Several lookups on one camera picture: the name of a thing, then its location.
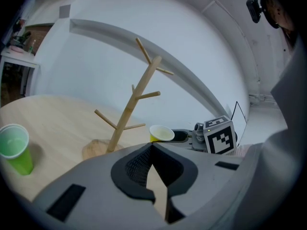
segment wooden mug tree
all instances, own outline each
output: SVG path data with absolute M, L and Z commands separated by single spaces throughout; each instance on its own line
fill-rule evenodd
M 148 56 L 148 53 L 146 52 L 145 48 L 143 47 L 143 45 L 141 43 L 141 41 L 138 38 L 136 38 L 136 41 L 137 41 L 141 51 L 143 52 L 149 66 L 146 69 L 146 71 L 144 72 L 143 76 L 141 77 L 141 80 L 139 81 L 136 88 L 134 87 L 134 85 L 132 85 L 132 95 L 131 95 L 131 97 L 130 97 L 127 105 L 126 105 L 126 108 L 125 108 L 124 112 L 122 113 L 117 125 L 112 123 L 109 119 L 107 119 L 98 110 L 95 110 L 95 113 L 99 117 L 101 117 L 104 121 L 106 121 L 109 125 L 111 125 L 115 130 L 114 130 L 113 136 L 112 136 L 109 143 L 105 142 L 105 141 L 101 141 L 101 140 L 93 140 L 90 144 L 85 146 L 83 148 L 83 151 L 82 151 L 83 159 L 88 159 L 90 157 L 102 155 L 102 154 L 105 153 L 105 150 L 106 150 L 106 153 L 113 152 L 116 146 L 119 147 L 118 141 L 119 141 L 120 136 L 121 136 L 121 134 L 124 130 L 145 126 L 145 124 L 139 124 L 139 125 L 133 125 L 133 126 L 126 126 L 126 124 L 129 120 L 136 104 L 138 103 L 138 101 L 140 99 L 154 97 L 154 96 L 158 96 L 158 95 L 161 94 L 159 91 L 148 93 L 148 94 L 143 94 L 143 91 L 145 90 L 145 88 L 146 88 L 150 78 L 154 74 L 155 70 L 173 75 L 172 72 L 158 67 L 161 60 L 162 60 L 162 58 L 160 56 L 156 56 L 151 61 L 149 56 Z

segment cup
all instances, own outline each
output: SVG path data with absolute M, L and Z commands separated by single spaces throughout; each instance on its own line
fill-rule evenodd
M 28 131 L 21 125 L 10 124 L 0 129 L 0 155 L 21 175 L 33 170 L 28 143 Z
M 153 141 L 170 141 L 174 139 L 175 133 L 168 127 L 153 125 L 149 128 L 150 142 Z

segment ceiling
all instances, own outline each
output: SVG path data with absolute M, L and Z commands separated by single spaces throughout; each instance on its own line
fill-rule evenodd
M 274 29 L 261 18 L 254 23 L 247 0 L 184 0 L 201 12 L 221 32 L 232 47 L 244 73 L 253 104 L 274 104 L 271 89 L 289 59 L 281 29 Z

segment round wooden base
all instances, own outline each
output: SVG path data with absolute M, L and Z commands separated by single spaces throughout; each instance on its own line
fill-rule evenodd
M 83 160 L 106 154 L 106 150 L 109 143 L 110 140 L 99 140 L 99 139 L 92 140 L 82 149 Z M 115 150 L 119 150 L 122 148 L 123 147 L 121 145 L 117 144 Z

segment black rectangular slot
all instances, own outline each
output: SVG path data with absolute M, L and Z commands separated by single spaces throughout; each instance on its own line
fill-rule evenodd
M 65 221 L 84 190 L 84 186 L 72 184 L 60 198 L 54 202 L 47 213 L 60 221 Z
M 225 168 L 225 169 L 230 169 L 230 170 L 233 170 L 233 171 L 236 171 L 237 168 L 239 167 L 238 164 L 221 162 L 221 161 L 217 162 L 215 165 L 222 167 L 222 168 Z

